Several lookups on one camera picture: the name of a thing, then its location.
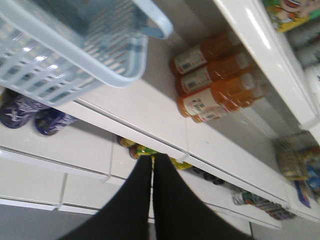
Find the cartoon packaging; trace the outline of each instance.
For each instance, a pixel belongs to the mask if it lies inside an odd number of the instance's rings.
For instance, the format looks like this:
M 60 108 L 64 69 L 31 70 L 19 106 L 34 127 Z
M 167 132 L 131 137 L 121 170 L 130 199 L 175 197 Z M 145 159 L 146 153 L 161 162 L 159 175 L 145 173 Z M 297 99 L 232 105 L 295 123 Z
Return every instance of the cartoon packaging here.
M 263 0 L 263 3 L 280 33 L 320 16 L 320 0 Z

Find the store shelf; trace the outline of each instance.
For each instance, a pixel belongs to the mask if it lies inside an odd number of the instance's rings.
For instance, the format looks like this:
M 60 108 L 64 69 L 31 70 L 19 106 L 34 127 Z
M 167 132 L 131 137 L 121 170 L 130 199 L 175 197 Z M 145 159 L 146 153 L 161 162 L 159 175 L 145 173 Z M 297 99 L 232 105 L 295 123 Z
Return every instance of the store shelf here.
M 202 179 L 201 176 L 196 175 L 190 170 L 178 172 L 193 192 L 212 210 L 268 228 L 281 228 L 280 221 L 273 219 L 258 208 L 251 205 L 235 205 L 232 201 L 232 189 L 227 183 L 224 185 L 214 185 L 212 182 Z
M 98 179 L 68 174 L 62 203 L 72 207 L 101 209 L 112 199 L 120 187 Z
M 0 125 L 0 134 L 3 158 L 65 173 L 109 174 L 112 133 L 86 122 L 75 122 L 52 136 L 37 133 L 32 121 L 17 129 Z
M 294 184 L 288 180 L 285 180 L 285 188 L 289 198 L 288 210 L 300 217 L 319 223 L 320 205 L 311 197 L 309 197 L 311 208 L 303 205 L 298 199 L 297 190 Z
M 63 180 L 62 172 L 0 158 L 0 204 L 52 210 Z
M 315 120 L 304 71 L 261 0 L 213 0 L 301 125 Z

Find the colorful packaging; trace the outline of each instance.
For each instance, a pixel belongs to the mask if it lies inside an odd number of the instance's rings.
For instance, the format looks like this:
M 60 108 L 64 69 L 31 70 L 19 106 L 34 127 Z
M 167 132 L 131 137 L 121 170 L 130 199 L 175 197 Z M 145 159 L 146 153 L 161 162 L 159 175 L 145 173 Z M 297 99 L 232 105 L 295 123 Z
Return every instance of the colorful packaging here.
M 54 108 L 37 112 L 35 115 L 35 128 L 45 136 L 56 134 L 59 130 L 74 123 L 78 118 Z
M 304 181 L 293 181 L 298 194 L 299 201 L 308 208 L 311 208 L 308 192 Z
M 25 125 L 38 111 L 49 107 L 19 94 L 0 109 L 0 121 L 11 129 Z
M 176 159 L 170 157 L 170 160 L 172 162 L 172 164 L 177 168 L 177 169 L 180 169 L 180 170 L 185 170 L 185 169 L 190 169 L 192 168 L 193 166 L 187 162 L 178 162 Z
M 153 155 L 158 152 L 146 146 L 136 144 L 129 148 L 129 154 L 133 159 L 138 159 L 142 155 Z
M 278 32 L 284 33 L 320 16 L 319 0 L 263 0 Z
M 133 145 L 137 144 L 136 142 L 131 141 L 131 140 L 124 138 L 122 136 L 116 136 L 116 139 L 117 139 L 119 145 L 121 145 L 122 147 L 125 147 L 125 148 L 130 148 Z

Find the snack package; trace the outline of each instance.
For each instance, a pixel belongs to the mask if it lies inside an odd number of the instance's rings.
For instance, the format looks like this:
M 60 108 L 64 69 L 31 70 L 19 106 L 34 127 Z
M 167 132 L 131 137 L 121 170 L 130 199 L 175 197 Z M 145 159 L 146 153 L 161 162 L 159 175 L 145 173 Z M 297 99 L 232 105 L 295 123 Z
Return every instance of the snack package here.
M 280 33 L 320 16 L 320 0 L 263 0 L 263 3 Z
M 308 192 L 304 181 L 293 181 L 299 201 L 308 208 L 311 208 Z

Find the beverage can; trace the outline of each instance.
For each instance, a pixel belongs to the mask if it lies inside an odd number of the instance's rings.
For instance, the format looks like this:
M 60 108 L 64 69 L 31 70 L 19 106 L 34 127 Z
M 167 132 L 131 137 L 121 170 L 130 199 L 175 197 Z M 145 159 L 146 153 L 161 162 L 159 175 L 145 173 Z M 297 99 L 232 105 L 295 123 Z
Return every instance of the beverage can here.
M 11 129 L 25 125 L 38 111 L 49 108 L 31 98 L 19 94 L 0 109 L 0 121 Z
M 74 116 L 57 109 L 50 108 L 38 112 L 35 115 L 34 124 L 40 134 L 51 136 L 77 120 L 78 118 Z

